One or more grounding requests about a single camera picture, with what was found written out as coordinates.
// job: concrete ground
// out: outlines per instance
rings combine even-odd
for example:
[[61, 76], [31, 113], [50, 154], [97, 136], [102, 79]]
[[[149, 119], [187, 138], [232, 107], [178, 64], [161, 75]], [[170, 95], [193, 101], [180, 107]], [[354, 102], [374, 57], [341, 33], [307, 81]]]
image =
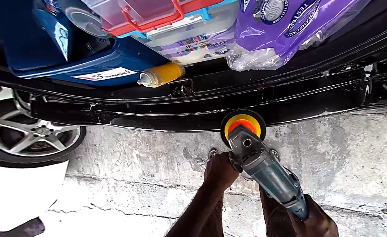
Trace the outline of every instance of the concrete ground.
[[[219, 133], [156, 133], [89, 127], [75, 150], [64, 193], [41, 216], [44, 236], [162, 237], [203, 181], [207, 151], [228, 149]], [[268, 129], [305, 193], [341, 236], [387, 236], [387, 114], [367, 110]], [[227, 237], [264, 237], [255, 182], [226, 191]]]

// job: spray can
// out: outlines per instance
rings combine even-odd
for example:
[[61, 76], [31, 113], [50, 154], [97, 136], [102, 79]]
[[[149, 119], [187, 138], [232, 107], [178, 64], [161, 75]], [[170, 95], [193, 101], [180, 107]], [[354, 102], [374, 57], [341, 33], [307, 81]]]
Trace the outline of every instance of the spray can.
[[139, 75], [137, 83], [146, 87], [159, 87], [170, 81], [185, 75], [185, 68], [174, 63], [169, 62], [164, 65], [153, 67], [144, 70]]

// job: storage box label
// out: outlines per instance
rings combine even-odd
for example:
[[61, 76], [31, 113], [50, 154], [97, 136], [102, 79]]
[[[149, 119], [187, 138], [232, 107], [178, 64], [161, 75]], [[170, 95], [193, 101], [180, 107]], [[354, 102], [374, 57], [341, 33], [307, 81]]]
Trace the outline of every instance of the storage box label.
[[102, 71], [98, 73], [73, 76], [73, 78], [85, 79], [90, 81], [102, 81], [102, 80], [107, 80], [107, 79], [112, 79], [116, 77], [132, 75], [132, 74], [136, 74], [136, 72], [123, 67], [118, 67], [112, 70]]

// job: clear plastic box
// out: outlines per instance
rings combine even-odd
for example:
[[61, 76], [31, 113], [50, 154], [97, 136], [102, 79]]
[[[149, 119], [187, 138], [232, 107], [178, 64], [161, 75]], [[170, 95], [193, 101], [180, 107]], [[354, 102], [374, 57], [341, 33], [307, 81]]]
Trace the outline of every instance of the clear plastic box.
[[200, 14], [146, 33], [148, 38], [133, 36], [173, 62], [189, 65], [225, 57], [234, 40], [234, 26], [239, 2], [208, 10], [212, 20]]
[[146, 32], [183, 19], [187, 12], [222, 0], [82, 0], [101, 16], [103, 28], [115, 36]]

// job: red handle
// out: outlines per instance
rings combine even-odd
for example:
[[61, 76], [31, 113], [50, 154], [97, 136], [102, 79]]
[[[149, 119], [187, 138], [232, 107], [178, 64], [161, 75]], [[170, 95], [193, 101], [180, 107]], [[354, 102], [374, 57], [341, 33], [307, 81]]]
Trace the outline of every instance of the red handle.
[[163, 26], [165, 26], [165, 25], [171, 25], [172, 23], [178, 22], [178, 21], [182, 20], [183, 18], [185, 18], [185, 13], [183, 12], [182, 7], [179, 5], [179, 3], [177, 2], [177, 0], [173, 0], [173, 4], [175, 5], [176, 11], [177, 11], [177, 13], [179, 14], [179, 16], [178, 16], [177, 19], [175, 19], [175, 20], [170, 20], [170, 21], [168, 21], [168, 22], [160, 23], [160, 24], [157, 24], [157, 25], [152, 25], [152, 26], [150, 26], [150, 27], [148, 27], [148, 28], [146, 28], [146, 29], [141, 29], [141, 27], [144, 26], [144, 25], [147, 25], [148, 23], [139, 26], [139, 25], [135, 24], [135, 23], [131, 20], [129, 14], [128, 14], [126, 11], [124, 11], [122, 8], [121, 8], [121, 11], [122, 11], [122, 13], [125, 15], [125, 19], [126, 19], [126, 21], [128, 22], [128, 24], [131, 25], [135, 30], [138, 30], [139, 32], [147, 32], [147, 31], [150, 31], [150, 30], [156, 30], [156, 29], [157, 29], [156, 26], [158, 26], [158, 25], [159, 25], [159, 27], [163, 27]]

